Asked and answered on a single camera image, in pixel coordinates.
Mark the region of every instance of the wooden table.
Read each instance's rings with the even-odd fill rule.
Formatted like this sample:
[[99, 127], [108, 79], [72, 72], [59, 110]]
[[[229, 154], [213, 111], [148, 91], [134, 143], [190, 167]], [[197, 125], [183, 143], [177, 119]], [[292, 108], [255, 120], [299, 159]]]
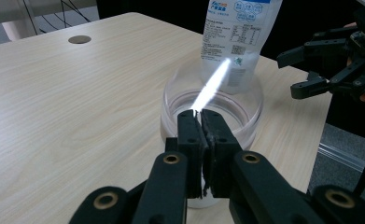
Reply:
[[[91, 41], [72, 44], [86, 35]], [[129, 13], [0, 45], [0, 223], [67, 223], [104, 186], [130, 190], [164, 151], [162, 91], [202, 36]], [[303, 71], [260, 58], [264, 108], [251, 150], [306, 191], [330, 94], [290, 97]], [[188, 223], [232, 223], [228, 200]]]

